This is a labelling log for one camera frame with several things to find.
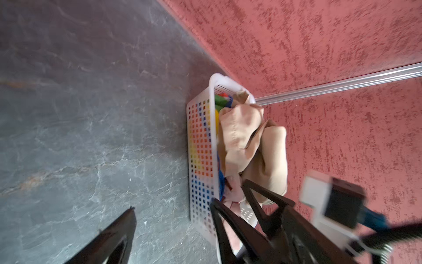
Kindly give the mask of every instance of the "black cable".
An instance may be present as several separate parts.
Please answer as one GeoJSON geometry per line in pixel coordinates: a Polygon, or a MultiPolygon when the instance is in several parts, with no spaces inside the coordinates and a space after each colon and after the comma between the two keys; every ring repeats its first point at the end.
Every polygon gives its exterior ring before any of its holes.
{"type": "MultiPolygon", "coordinates": [[[[393,243],[417,239],[422,239],[422,223],[413,223],[382,230],[378,233],[360,238],[360,243],[363,243],[368,248],[383,250],[389,248],[387,245],[393,243]]],[[[356,253],[365,251],[365,249],[359,244],[358,241],[353,241],[350,243],[350,247],[356,251],[356,253]]],[[[346,253],[348,253],[350,256],[354,256],[354,254],[347,249],[346,253]]],[[[388,258],[388,252],[386,251],[380,256],[373,255],[372,261],[373,264],[387,264],[388,258]]]]}

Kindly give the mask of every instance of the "blue cloth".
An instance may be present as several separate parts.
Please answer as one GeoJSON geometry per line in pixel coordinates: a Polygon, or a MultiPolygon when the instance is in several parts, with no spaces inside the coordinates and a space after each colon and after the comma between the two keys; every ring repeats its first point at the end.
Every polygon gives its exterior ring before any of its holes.
{"type": "Polygon", "coordinates": [[[220,183],[220,201],[221,201],[223,199],[225,182],[224,182],[224,174],[220,169],[220,158],[218,157],[218,154],[217,154],[217,161],[218,161],[218,180],[220,183]]]}
{"type": "Polygon", "coordinates": [[[375,232],[389,229],[387,218],[385,217],[385,215],[371,211],[366,207],[363,208],[363,212],[364,216],[362,219],[359,220],[360,224],[369,227],[375,232]]]}
{"type": "Polygon", "coordinates": [[[228,108],[232,108],[232,104],[233,104],[233,97],[231,97],[231,96],[229,95],[229,101],[227,102],[226,107],[228,107],[228,108]]]}

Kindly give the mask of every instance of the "cable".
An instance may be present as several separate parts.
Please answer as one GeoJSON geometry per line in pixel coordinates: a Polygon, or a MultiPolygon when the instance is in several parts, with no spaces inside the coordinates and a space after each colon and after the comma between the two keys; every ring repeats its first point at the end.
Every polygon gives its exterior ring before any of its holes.
{"type": "MultiPolygon", "coordinates": [[[[377,255],[377,256],[382,256],[382,255],[389,255],[393,248],[387,244],[384,245],[383,249],[375,249],[375,248],[370,248],[367,245],[365,245],[362,240],[356,240],[354,242],[357,242],[359,244],[359,246],[361,246],[365,251],[371,253],[372,255],[377,255]]],[[[351,247],[351,245],[345,245],[345,248],[352,254],[352,256],[354,257],[358,257],[361,255],[361,252],[357,252],[354,248],[351,247]]]]}
{"type": "Polygon", "coordinates": [[[414,223],[405,226],[394,227],[382,230],[378,233],[362,237],[358,241],[350,243],[350,247],[357,253],[366,249],[361,245],[372,249],[383,249],[385,244],[397,243],[405,240],[415,240],[422,238],[422,223],[414,223]]]}

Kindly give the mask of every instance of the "gray marble floor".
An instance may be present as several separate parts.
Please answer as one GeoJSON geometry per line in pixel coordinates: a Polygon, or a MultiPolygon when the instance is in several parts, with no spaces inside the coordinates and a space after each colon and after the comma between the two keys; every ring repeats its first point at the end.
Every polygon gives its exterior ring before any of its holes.
{"type": "Polygon", "coordinates": [[[153,0],[1,1],[0,259],[63,263],[130,206],[130,263],[216,263],[185,105],[221,72],[153,0]]]}

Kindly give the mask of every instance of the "black plastic object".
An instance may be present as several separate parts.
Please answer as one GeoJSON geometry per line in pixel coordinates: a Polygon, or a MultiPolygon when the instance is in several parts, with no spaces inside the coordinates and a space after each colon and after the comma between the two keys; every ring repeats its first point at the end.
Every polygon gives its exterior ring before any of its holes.
{"type": "MultiPolygon", "coordinates": [[[[422,223],[411,223],[404,226],[392,227],[391,229],[381,230],[365,237],[361,237],[360,241],[369,248],[383,249],[385,244],[393,244],[409,240],[422,239],[422,223]]],[[[350,246],[357,252],[361,253],[365,249],[359,245],[357,241],[350,243],[350,246]]]]}
{"type": "Polygon", "coordinates": [[[294,202],[273,193],[249,180],[242,186],[245,197],[254,211],[267,237],[236,216],[218,200],[210,205],[219,242],[222,264],[243,263],[293,263],[293,264],[352,264],[349,255],[336,247],[328,238],[304,219],[294,209],[294,202]],[[266,215],[256,201],[252,190],[275,202],[279,207],[266,215]],[[239,237],[246,250],[235,256],[223,227],[226,220],[239,237]]]}
{"type": "Polygon", "coordinates": [[[65,264],[126,264],[136,228],[134,207],[126,210],[65,264]]]}
{"type": "Polygon", "coordinates": [[[333,178],[332,184],[325,216],[353,229],[363,209],[365,191],[359,185],[337,178],[333,178]]]}

